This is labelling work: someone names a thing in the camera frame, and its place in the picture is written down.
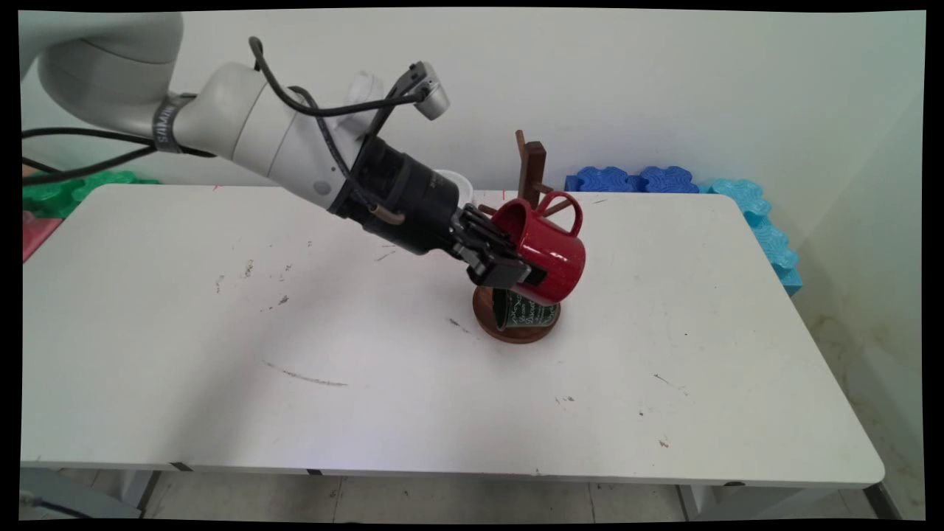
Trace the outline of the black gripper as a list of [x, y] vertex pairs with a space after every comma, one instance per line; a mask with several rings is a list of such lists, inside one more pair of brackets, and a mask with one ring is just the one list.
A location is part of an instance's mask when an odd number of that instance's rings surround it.
[[474, 205], [458, 208], [457, 184], [378, 136], [365, 138], [351, 175], [371, 201], [403, 215], [399, 225], [381, 221], [355, 201], [351, 185], [344, 184], [328, 211], [355, 221], [365, 232], [417, 255], [439, 249], [466, 259], [466, 273], [474, 285], [510, 290], [542, 285], [549, 276], [546, 266], [516, 248], [490, 216]]

